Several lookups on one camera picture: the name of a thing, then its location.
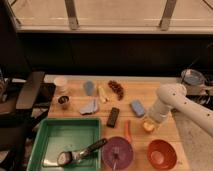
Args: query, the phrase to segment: black wall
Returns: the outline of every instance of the black wall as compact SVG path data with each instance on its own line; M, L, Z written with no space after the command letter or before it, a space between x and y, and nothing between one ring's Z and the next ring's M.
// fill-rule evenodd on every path
M84 75L180 76L213 73L212 35L20 33L34 68Z

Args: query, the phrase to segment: paper cup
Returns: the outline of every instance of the paper cup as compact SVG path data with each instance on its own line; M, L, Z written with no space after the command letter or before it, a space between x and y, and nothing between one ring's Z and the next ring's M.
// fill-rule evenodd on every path
M54 84L56 86L56 88L58 89L58 91L61 94L67 94L69 92L69 88L68 88L68 80L66 77L64 76L58 76L54 79Z

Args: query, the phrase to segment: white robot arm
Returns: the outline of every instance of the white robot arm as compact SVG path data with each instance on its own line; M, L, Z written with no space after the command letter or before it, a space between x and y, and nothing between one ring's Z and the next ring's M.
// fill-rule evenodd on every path
M164 84L157 89L158 99L148 111L148 117L157 124L162 123L169 111L175 108L213 136L213 111L186 98L182 84Z

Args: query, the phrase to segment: teal plastic tray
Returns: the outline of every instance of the teal plastic tray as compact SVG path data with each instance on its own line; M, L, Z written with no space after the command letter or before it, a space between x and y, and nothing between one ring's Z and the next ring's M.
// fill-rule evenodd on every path
M57 165L60 152L83 149L99 139L101 121L98 118L45 119L39 127L27 170L100 171L100 150L79 163Z

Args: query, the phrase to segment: orange bowl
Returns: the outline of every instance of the orange bowl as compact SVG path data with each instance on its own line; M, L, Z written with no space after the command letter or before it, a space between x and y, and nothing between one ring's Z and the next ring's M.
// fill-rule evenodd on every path
M177 162L174 148L168 142L160 139L149 144L147 158L151 165L158 170L170 170Z

